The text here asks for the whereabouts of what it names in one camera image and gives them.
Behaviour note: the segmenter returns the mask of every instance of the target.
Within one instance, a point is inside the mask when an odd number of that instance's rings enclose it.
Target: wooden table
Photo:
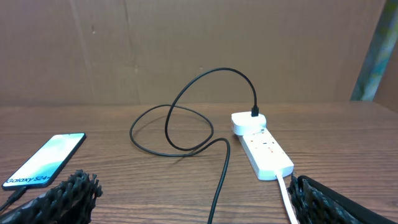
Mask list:
[[[288,223],[276,181],[258,181],[230,128],[231,113],[249,104],[187,105],[228,138],[231,160],[218,199],[215,223]],[[50,187],[77,169],[98,174],[104,195],[93,223],[206,222],[226,148],[216,143],[199,156],[157,157],[135,147],[131,123],[149,106],[0,108],[0,180],[6,180],[54,134],[84,131],[87,139]],[[260,105],[268,129],[307,175],[398,222],[398,114],[375,103]],[[134,132],[150,149],[173,150],[164,137],[167,108],[148,114]],[[204,120],[176,110],[170,136],[178,146],[210,133]],[[32,189],[11,208],[48,189]],[[0,191],[0,202],[10,192]]]

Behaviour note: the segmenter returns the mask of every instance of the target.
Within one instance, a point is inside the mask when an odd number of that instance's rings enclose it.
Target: white plug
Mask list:
[[[293,172],[293,162],[266,129],[266,117],[252,117],[250,112],[231,116],[232,128],[243,146],[259,180],[276,180]]]

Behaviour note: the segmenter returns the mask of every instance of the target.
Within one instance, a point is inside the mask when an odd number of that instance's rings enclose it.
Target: green object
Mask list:
[[[398,0],[384,6],[351,100],[372,101],[398,38]]]

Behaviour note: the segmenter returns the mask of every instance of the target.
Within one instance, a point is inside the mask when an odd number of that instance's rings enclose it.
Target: white cable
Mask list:
[[[294,215],[292,205],[290,204],[289,196],[287,195],[286,185],[284,182],[284,178],[280,174],[280,172],[276,172],[276,178],[278,179],[280,192],[282,193],[282,199],[285,204],[287,216],[289,216],[291,224],[298,224],[296,216]]]

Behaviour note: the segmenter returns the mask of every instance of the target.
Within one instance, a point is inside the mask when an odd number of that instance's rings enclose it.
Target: black cable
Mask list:
[[[130,128],[130,139],[131,139],[131,141],[132,141],[138,148],[140,148],[140,149],[142,149],[142,150],[144,150],[144,151],[146,151],[146,152],[149,152],[149,153],[151,153],[151,154],[158,155],[158,156],[165,156],[165,157],[189,157],[189,156],[194,156],[194,155],[196,155],[196,154],[201,153],[202,151],[204,151],[205,149],[207,149],[209,146],[211,146],[212,144],[214,144],[214,143],[216,143],[216,142],[218,142],[218,141],[224,141],[224,142],[226,143],[226,157],[225,157],[224,167],[223,167],[223,171],[222,171],[222,173],[221,173],[220,181],[218,182],[218,186],[217,186],[217,189],[216,189],[216,193],[215,193],[214,198],[213,198],[213,203],[211,204],[210,214],[209,214],[209,218],[208,218],[208,221],[207,221],[208,224],[212,223],[212,221],[213,221],[213,216],[214,216],[214,212],[215,212],[215,210],[216,210],[216,205],[217,205],[218,196],[219,196],[219,194],[220,194],[220,192],[221,192],[221,188],[222,188],[222,186],[223,186],[223,182],[224,182],[225,175],[226,175],[226,170],[227,170],[227,168],[228,168],[229,156],[230,156],[230,154],[231,154],[231,146],[229,145],[229,142],[228,142],[227,139],[225,139],[225,138],[218,138],[218,139],[215,139],[215,140],[213,140],[212,142],[208,143],[208,144],[207,144],[206,146],[204,146],[203,148],[199,149],[199,148],[202,147],[204,144],[206,144],[206,142],[208,142],[208,141],[211,139],[211,137],[213,137],[213,134],[214,134],[214,127],[213,127],[213,124],[211,123],[211,121],[210,121],[208,118],[206,118],[204,115],[200,114],[199,112],[194,111],[194,110],[191,110],[191,109],[189,109],[189,108],[182,107],[182,106],[177,106],[176,103],[177,103],[177,101],[180,99],[180,97],[183,95],[183,93],[184,93],[194,82],[196,82],[199,78],[204,77],[205,75],[210,74],[210,73],[212,73],[212,72],[217,72],[217,71],[231,71],[231,72],[235,72],[235,73],[237,73],[238,75],[241,75],[241,76],[249,83],[249,85],[250,85],[250,87],[251,87],[251,89],[252,89],[252,91],[253,91],[253,96],[254,96],[254,106],[253,106],[253,108],[252,108],[251,116],[258,116],[258,114],[259,114],[259,108],[258,108],[258,106],[257,106],[256,91],[255,91],[255,89],[254,89],[254,87],[253,87],[253,84],[250,82],[250,80],[249,80],[245,75],[243,75],[243,73],[241,73],[241,72],[239,72],[239,71],[237,71],[237,70],[235,70],[235,69],[233,69],[233,68],[215,68],[215,69],[212,69],[212,70],[210,70],[210,71],[207,71],[207,72],[202,73],[201,75],[195,77],[190,83],[188,83],[188,84],[184,87],[184,89],[181,90],[181,92],[178,94],[178,96],[175,98],[174,102],[173,102],[171,105],[159,105],[159,106],[155,106],[155,107],[153,107],[153,108],[151,108],[151,109],[145,111],[143,114],[141,114],[141,115],[133,122],[133,124],[131,125],[131,128]],[[178,149],[178,150],[180,150],[180,151],[192,151],[192,152],[189,152],[189,153],[186,153],[186,154],[167,154],[167,153],[162,153],[162,152],[155,152],[155,151],[152,151],[152,150],[150,150],[150,149],[145,148],[144,146],[141,146],[140,144],[138,144],[138,142],[136,142],[136,140],[134,140],[134,137],[132,136],[132,130],[133,130],[134,126],[137,124],[137,122],[138,122],[145,114],[147,114],[148,112],[150,112],[150,111],[152,111],[152,110],[154,110],[154,109],[156,109],[156,108],[163,107],[163,106],[169,106],[169,107],[170,107],[169,113],[167,114],[167,117],[166,117],[166,122],[165,122],[165,127],[164,127],[164,133],[165,133],[165,135],[166,135],[167,141],[168,141],[169,144],[170,144],[171,146],[173,146],[175,149]],[[193,147],[188,148],[188,149],[184,149],[184,148],[181,148],[181,147],[176,146],[176,145],[170,140],[170,138],[169,138],[169,133],[168,133],[168,126],[169,126],[170,116],[171,116],[172,111],[173,111],[173,109],[174,109],[175,107],[176,107],[176,108],[181,108],[181,109],[183,109],[183,110],[191,111],[191,112],[193,112],[193,113],[195,113],[195,114],[201,116],[203,119],[205,119],[205,120],[207,121],[207,123],[210,125],[210,129],[211,129],[210,135],[209,135],[203,142],[199,143],[197,146],[193,146]]]
[[[26,187],[21,187],[16,191],[14,191],[14,193],[12,193],[10,197],[8,197],[6,203],[0,206],[0,212],[6,209],[8,206],[12,205],[12,203],[18,201],[18,199],[20,199],[23,196],[23,194],[26,192],[26,189],[27,189]]]

